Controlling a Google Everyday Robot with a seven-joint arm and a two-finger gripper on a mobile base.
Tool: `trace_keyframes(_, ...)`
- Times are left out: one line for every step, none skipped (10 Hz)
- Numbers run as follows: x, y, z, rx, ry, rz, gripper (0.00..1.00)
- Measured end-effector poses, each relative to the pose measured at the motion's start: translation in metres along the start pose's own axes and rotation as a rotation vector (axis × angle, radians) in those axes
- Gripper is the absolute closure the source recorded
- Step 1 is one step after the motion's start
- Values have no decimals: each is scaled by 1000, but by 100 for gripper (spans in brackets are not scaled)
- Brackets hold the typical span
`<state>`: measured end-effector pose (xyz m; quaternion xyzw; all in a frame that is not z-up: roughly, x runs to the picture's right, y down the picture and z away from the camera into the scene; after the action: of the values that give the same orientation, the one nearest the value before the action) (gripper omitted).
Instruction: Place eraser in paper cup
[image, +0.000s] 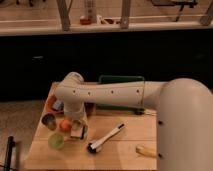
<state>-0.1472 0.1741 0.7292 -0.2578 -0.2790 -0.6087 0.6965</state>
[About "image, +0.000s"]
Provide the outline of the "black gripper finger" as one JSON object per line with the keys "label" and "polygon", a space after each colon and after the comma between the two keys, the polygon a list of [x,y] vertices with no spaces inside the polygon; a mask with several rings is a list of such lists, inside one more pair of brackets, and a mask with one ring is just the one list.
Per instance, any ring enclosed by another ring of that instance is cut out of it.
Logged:
{"label": "black gripper finger", "polygon": [[83,140],[84,139],[84,135],[85,135],[85,126],[83,126],[83,128],[82,128],[82,134],[81,134],[81,140]]}

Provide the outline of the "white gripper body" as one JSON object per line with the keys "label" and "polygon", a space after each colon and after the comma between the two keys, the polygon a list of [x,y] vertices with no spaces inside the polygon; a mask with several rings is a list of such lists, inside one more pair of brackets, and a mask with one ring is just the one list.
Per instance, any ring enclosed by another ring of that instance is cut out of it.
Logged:
{"label": "white gripper body", "polygon": [[85,135],[84,135],[84,139],[85,139],[86,136],[87,136],[87,131],[88,131],[88,123],[87,123],[87,120],[85,118],[81,118],[79,120],[73,120],[72,121],[70,136],[72,138],[80,139],[83,126],[85,126]]}

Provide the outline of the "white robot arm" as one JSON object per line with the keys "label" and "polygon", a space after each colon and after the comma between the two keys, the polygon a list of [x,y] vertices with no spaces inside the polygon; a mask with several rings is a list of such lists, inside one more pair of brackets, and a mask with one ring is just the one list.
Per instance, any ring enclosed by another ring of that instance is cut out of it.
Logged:
{"label": "white robot arm", "polygon": [[86,102],[153,109],[157,170],[213,171],[213,93],[197,80],[88,84],[71,72],[58,84],[55,96],[74,120],[85,115]]}

